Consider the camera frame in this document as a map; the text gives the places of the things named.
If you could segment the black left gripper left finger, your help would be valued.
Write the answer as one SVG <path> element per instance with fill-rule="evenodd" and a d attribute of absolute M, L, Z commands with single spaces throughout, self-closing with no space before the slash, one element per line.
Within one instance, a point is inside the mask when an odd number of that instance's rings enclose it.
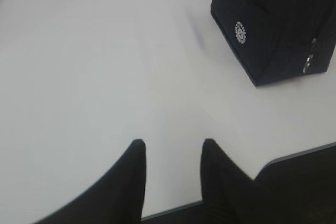
<path fill-rule="evenodd" d="M 146 184 L 146 146 L 134 140 L 90 188 L 39 223 L 140 223 Z"/>

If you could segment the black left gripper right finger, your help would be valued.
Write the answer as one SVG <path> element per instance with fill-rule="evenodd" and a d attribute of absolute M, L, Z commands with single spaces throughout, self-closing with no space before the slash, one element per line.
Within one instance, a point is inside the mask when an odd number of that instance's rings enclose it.
<path fill-rule="evenodd" d="M 252 179 L 207 139 L 201 189 L 207 223 L 335 223 L 335 147 L 274 160 Z"/>

